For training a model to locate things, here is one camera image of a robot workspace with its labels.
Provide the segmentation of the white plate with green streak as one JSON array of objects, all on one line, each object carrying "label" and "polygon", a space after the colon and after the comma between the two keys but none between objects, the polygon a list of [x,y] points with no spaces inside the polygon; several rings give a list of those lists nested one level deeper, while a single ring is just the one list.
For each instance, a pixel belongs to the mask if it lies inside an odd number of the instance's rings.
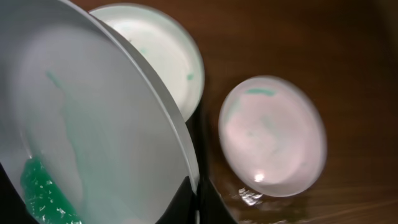
[{"label": "white plate with green streak", "polygon": [[200,176],[158,74],[70,1],[1,2],[1,165],[38,223],[156,223]]}]

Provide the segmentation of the white plate with green smears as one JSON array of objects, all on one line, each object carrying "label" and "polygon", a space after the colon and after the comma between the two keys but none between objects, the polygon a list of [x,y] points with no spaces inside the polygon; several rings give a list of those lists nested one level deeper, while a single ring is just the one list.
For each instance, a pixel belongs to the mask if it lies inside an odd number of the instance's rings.
[{"label": "white plate with green smears", "polygon": [[172,17],[149,6],[117,3],[90,14],[121,34],[161,78],[188,121],[205,85],[200,51],[191,35]]}]

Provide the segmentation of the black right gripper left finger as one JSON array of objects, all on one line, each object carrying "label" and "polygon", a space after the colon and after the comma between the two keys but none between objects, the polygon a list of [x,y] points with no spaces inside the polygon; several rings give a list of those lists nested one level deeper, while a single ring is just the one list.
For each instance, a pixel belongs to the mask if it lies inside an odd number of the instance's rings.
[{"label": "black right gripper left finger", "polygon": [[0,182],[1,224],[39,224],[27,211],[26,206],[1,166]]}]

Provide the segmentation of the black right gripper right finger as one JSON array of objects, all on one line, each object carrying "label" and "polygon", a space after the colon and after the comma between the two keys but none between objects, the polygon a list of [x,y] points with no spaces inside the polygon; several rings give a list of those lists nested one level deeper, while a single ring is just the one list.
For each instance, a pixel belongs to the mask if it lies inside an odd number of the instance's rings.
[{"label": "black right gripper right finger", "polygon": [[186,176],[164,214],[155,224],[196,224],[197,196]]}]

